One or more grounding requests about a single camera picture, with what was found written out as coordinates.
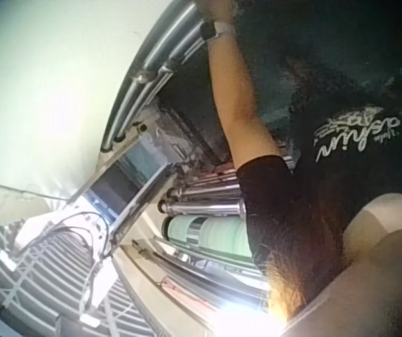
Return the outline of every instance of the smartwatch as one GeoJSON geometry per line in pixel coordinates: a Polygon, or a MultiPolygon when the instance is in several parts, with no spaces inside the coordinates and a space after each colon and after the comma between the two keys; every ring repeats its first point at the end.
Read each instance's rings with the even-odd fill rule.
{"type": "Polygon", "coordinates": [[[216,39],[221,34],[236,35],[236,30],[233,25],[220,21],[205,21],[201,25],[201,37],[204,41],[216,39]]]}

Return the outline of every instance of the light fixture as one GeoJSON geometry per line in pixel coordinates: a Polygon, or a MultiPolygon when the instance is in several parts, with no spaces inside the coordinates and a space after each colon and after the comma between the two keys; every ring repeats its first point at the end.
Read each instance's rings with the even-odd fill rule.
{"type": "Polygon", "coordinates": [[[275,337],[280,336],[286,326],[273,315],[235,303],[229,303],[213,315],[211,322],[217,337],[275,337]]]}
{"type": "Polygon", "coordinates": [[[98,318],[90,316],[89,314],[82,314],[79,316],[79,320],[93,328],[97,328],[101,324],[101,321],[98,318]]]}
{"type": "Polygon", "coordinates": [[[9,255],[6,253],[6,251],[0,251],[0,260],[11,272],[14,272],[15,269],[17,269],[17,263],[9,258],[9,255]]]}
{"type": "MultiPolygon", "coordinates": [[[[91,299],[91,305],[93,307],[97,308],[99,306],[117,279],[118,273],[115,270],[112,259],[106,258],[102,262],[100,271],[96,274],[95,279],[93,280],[93,295],[91,299]]],[[[83,295],[84,300],[88,299],[89,291],[90,289],[87,289],[83,295]]]]}

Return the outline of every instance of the hand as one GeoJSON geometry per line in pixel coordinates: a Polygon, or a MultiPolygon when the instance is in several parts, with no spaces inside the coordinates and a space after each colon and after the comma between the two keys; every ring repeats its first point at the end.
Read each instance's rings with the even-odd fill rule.
{"type": "Polygon", "coordinates": [[[198,9],[207,17],[227,23],[233,22],[234,0],[196,0],[198,9]]]}

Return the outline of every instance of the person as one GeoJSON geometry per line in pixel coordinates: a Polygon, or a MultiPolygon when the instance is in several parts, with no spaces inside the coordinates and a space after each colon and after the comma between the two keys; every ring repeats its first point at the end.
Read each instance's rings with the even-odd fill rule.
{"type": "MultiPolygon", "coordinates": [[[[204,24],[203,33],[213,97],[246,205],[250,249],[271,286],[269,311],[287,324],[352,263],[349,269],[358,270],[360,259],[402,230],[402,113],[352,81],[322,88],[316,68],[286,58],[304,79],[290,109],[301,151],[291,172],[259,117],[232,28],[233,1],[198,2],[221,22],[204,24]],[[212,34],[214,28],[220,31],[212,34]]],[[[402,283],[396,289],[400,296],[402,283]]]]}

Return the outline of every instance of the white watch strap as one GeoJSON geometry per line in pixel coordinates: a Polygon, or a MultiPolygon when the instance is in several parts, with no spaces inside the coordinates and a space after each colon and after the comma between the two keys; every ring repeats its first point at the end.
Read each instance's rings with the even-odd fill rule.
{"type": "Polygon", "coordinates": [[[217,36],[220,36],[221,34],[236,35],[235,27],[229,23],[215,21],[215,29],[217,36]]]}

